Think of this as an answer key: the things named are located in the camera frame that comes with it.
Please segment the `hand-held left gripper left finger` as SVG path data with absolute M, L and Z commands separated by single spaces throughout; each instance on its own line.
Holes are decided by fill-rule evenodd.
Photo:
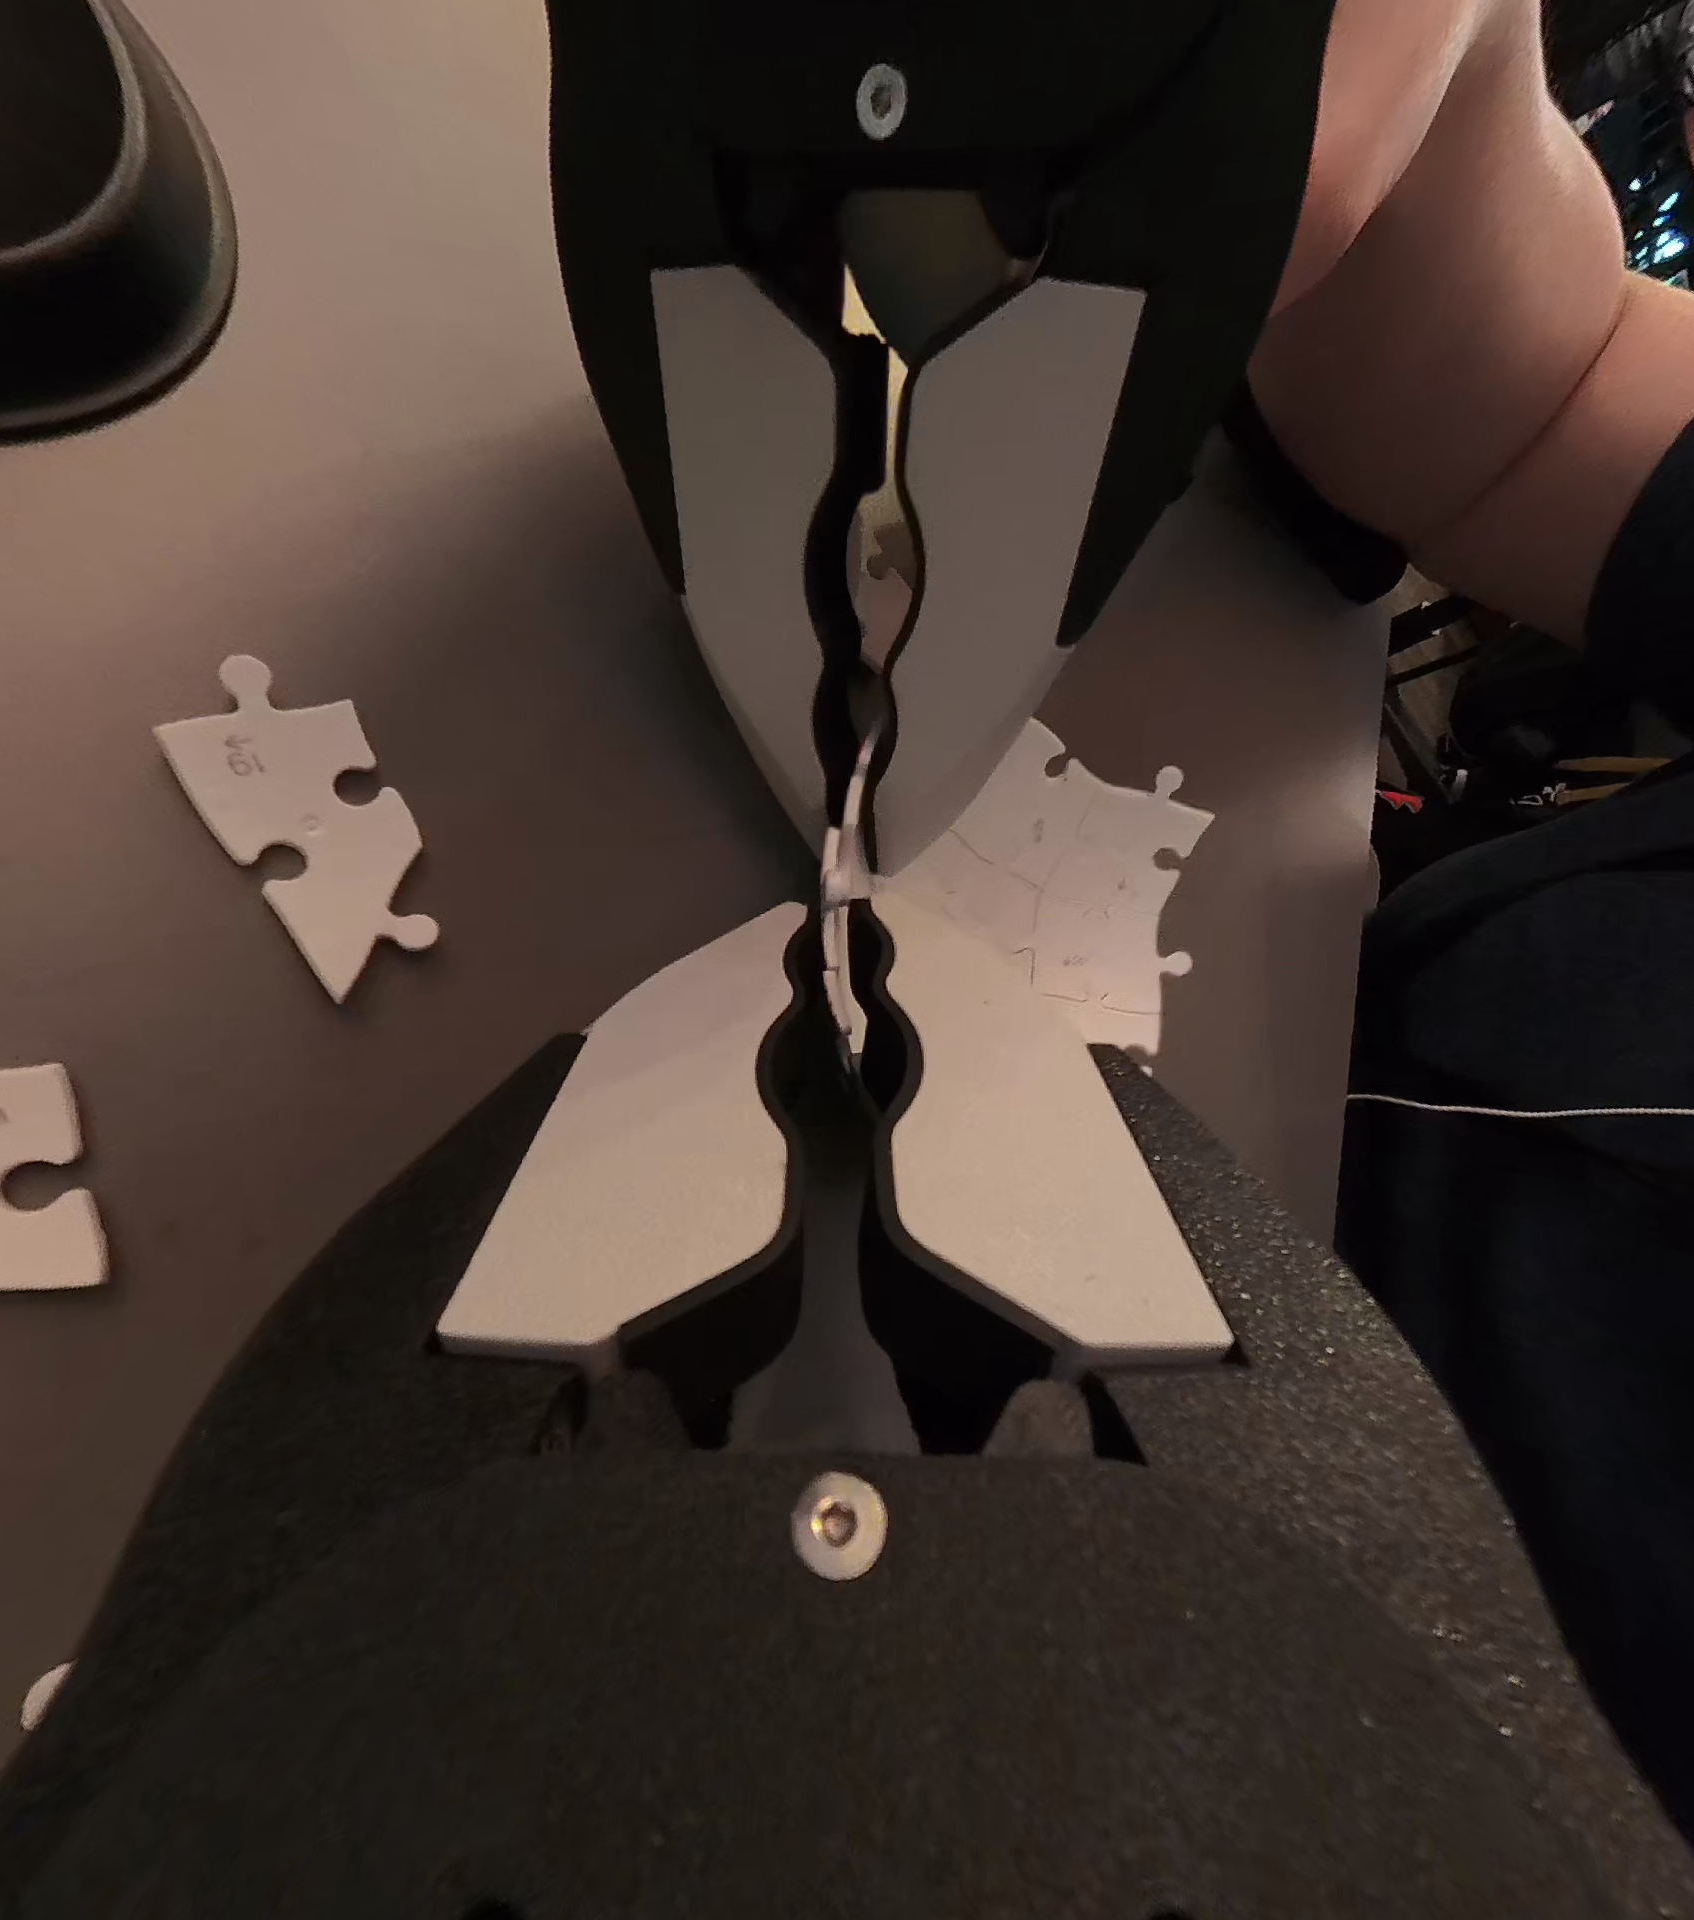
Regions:
M 766 1252 L 790 1146 L 759 1069 L 804 926 L 804 904 L 775 904 L 587 1028 L 438 1319 L 446 1350 L 607 1360 L 644 1315 Z

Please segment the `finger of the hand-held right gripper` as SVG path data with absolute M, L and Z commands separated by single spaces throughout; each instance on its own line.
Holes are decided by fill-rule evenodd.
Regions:
M 918 577 L 889 664 L 879 861 L 911 861 L 1003 760 L 1063 664 L 1061 623 L 1144 292 L 1035 278 L 908 376 Z
M 821 849 L 855 763 L 855 520 L 879 337 L 806 327 L 735 265 L 655 271 L 682 599 L 749 754 Z

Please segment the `scattered loose puzzle pieces group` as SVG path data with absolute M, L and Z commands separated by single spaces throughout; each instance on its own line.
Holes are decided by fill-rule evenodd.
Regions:
M 116 691 L 0 658 L 0 1755 L 370 1105 L 307 1047 L 357 1062 L 363 971 L 439 940 L 352 702 L 243 643 Z

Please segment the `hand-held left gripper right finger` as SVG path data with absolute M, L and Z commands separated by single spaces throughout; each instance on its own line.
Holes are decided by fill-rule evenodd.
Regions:
M 892 1242 L 1068 1369 L 1219 1360 L 1235 1332 L 1089 1042 L 996 947 L 858 911 L 862 1073 Z

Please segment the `assembled white puzzle section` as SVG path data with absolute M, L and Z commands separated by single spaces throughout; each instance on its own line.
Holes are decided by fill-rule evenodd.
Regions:
M 954 827 L 894 877 L 866 851 L 872 895 L 899 894 L 979 935 L 1058 1004 L 1089 1042 L 1154 1062 L 1166 981 L 1193 968 L 1162 947 L 1179 871 L 1214 815 L 1179 798 L 1162 765 L 1147 788 L 1102 780 L 1030 718 Z

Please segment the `black round ball stand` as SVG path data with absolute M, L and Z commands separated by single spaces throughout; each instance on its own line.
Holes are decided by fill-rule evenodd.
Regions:
M 125 3 L 0 3 L 0 441 L 125 417 L 218 340 L 236 226 Z

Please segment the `person's right forearm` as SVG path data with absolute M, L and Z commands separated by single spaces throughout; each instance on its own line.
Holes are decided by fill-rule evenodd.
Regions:
M 1536 3 L 1340 3 L 1248 390 L 1340 513 L 1495 612 L 1584 636 L 1694 419 L 1694 292 L 1634 275 L 1545 86 Z

